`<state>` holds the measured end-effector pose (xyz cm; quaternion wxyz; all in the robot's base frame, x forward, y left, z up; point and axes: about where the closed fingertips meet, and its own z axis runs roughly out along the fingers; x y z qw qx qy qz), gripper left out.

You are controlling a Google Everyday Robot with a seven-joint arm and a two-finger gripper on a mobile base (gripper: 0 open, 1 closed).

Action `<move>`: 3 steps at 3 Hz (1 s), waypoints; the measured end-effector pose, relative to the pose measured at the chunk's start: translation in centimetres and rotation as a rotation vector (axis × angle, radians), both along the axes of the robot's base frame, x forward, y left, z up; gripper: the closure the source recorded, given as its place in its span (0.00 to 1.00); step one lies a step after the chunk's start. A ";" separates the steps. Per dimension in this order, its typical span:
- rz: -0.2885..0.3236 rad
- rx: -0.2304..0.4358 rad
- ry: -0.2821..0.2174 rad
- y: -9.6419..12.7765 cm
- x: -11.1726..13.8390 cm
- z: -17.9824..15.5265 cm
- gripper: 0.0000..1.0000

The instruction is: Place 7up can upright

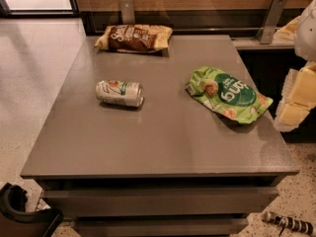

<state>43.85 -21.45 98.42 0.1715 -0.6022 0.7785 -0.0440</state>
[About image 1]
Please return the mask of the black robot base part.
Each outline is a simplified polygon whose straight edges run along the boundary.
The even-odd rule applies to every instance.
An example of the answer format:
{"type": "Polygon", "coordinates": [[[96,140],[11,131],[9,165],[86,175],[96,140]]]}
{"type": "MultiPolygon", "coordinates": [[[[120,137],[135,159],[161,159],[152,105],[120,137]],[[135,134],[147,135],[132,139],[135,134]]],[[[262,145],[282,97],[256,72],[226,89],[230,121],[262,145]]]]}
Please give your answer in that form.
{"type": "Polygon", "coordinates": [[[0,237],[51,237],[63,220],[56,208],[26,212],[27,192],[6,183],[0,189],[0,237]]]}

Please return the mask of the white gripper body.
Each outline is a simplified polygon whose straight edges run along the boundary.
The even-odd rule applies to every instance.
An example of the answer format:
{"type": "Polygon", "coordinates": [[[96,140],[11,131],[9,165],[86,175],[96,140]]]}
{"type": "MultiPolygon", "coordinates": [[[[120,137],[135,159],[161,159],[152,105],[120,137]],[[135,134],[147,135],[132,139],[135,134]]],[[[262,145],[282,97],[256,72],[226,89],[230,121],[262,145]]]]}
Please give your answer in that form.
{"type": "Polygon", "coordinates": [[[316,0],[300,15],[294,35],[295,54],[306,61],[316,61],[316,0]]]}

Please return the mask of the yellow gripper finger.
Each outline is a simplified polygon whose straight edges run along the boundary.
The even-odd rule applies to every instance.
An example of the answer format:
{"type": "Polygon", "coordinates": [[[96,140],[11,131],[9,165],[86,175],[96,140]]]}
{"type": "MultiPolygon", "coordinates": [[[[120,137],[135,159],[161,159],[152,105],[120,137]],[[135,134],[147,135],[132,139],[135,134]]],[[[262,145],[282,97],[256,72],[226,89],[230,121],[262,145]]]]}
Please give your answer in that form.
{"type": "Polygon", "coordinates": [[[315,107],[316,63],[307,62],[300,70],[290,69],[285,76],[276,108],[275,129],[290,132],[298,128],[315,107]]]}
{"type": "Polygon", "coordinates": [[[278,29],[274,34],[275,40],[294,40],[296,27],[298,24],[300,17],[296,17],[290,22],[288,22],[285,26],[278,29]]]}

